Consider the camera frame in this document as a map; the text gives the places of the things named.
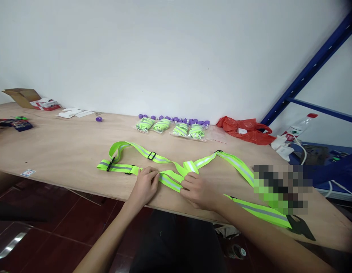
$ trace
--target red bottle cap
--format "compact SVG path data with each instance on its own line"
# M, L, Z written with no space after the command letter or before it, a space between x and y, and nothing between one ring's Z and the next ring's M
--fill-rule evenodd
M317 114L310 113L310 114L308 114L308 117L310 117L310 118L316 118L316 117L317 117Z

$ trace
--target forearm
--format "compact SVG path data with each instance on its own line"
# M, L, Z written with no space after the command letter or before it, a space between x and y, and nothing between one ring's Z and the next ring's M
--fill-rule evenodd
M225 197L216 212L227 219L283 272L334 272L295 240Z
M117 217L79 263L74 273L103 273L109 270L115 251L127 226L140 209L141 207L126 202Z

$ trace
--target black pants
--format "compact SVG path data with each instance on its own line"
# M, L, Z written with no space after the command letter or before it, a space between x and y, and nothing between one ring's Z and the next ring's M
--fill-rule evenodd
M154 210L130 273L226 272L213 225Z

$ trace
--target wooden table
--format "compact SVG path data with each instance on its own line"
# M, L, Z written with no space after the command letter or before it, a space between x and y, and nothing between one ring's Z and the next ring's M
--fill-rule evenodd
M180 164L197 160L223 150L243 160L247 166L284 165L284 161L270 146L259 146L229 135L227 145L209 141L197 142L163 133L143 134L131 128L138 118L133 116L102 114L104 121L96 122L95 115L65 119L56 116L60 110L41 111L24 109L16 103L0 105L0 117L26 116L34 128L17 132L14 128L0 129L0 171L19 176L27 169L36 172L30 179L93 193L119 200L127 200L136 176L105 172L96 168L102 159L108 158L111 145L117 141L135 142ZM120 163L139 167L153 166L163 171L173 164L156 164L140 155L136 149L127 148ZM242 200L265 205L253 193L251 186L224 159L217 157L200 169L200 174L218 185L221 192ZM308 197L308 214L300 215L316 242L281 230L300 241L351 251L352 223L315 189ZM179 193L159 185L158 193L149 207L189 217L227 224L218 214L194 209Z

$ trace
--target left hand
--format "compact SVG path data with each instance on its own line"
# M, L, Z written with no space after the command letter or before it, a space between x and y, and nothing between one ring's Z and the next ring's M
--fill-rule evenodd
M127 203L141 209L155 195L158 187L159 172L152 167L138 170L137 181Z

